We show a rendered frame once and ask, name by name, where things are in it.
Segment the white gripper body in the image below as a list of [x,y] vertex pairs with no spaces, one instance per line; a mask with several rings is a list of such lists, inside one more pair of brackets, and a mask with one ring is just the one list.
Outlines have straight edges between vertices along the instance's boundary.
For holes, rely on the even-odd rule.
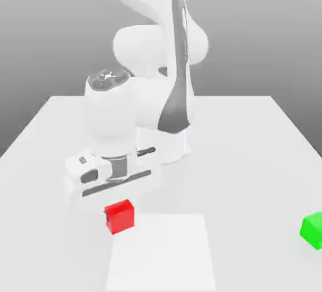
[[105,207],[123,201],[137,202],[143,195],[159,189],[164,181],[160,164],[140,166],[139,172],[118,184],[86,187],[67,179],[67,210],[70,213],[100,213]]

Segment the small red cube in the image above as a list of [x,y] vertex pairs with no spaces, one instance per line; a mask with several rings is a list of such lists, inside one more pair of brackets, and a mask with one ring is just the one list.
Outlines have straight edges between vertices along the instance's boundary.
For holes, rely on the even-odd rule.
[[135,225],[135,209],[128,199],[106,206],[104,212],[106,226],[112,235]]

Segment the small green cube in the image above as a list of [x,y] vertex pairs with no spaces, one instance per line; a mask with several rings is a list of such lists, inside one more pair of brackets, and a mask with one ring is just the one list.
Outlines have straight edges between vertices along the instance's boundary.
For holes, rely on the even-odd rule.
[[322,249],[322,211],[305,216],[299,234],[314,249]]

